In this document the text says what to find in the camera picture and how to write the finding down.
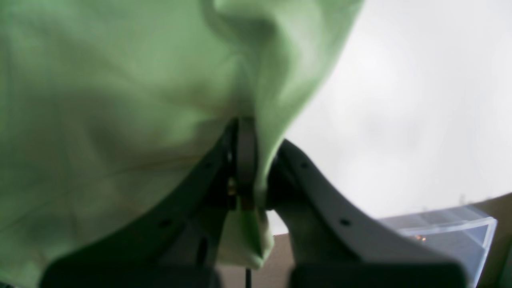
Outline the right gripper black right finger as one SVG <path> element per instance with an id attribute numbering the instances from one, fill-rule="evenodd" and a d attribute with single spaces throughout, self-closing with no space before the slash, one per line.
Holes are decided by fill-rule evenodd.
<path id="1" fill-rule="evenodd" d="M 455 259 L 404 238 L 344 198 L 284 141 L 268 177 L 267 207 L 288 229 L 289 288 L 466 288 Z"/>

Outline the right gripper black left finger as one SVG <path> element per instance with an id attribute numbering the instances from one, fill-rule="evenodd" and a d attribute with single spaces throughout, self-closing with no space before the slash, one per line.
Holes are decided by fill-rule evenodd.
<path id="1" fill-rule="evenodd" d="M 230 211 L 255 208 L 254 119 L 232 120 L 159 204 L 113 234 L 55 261 L 42 288 L 220 288 L 214 270 Z"/>

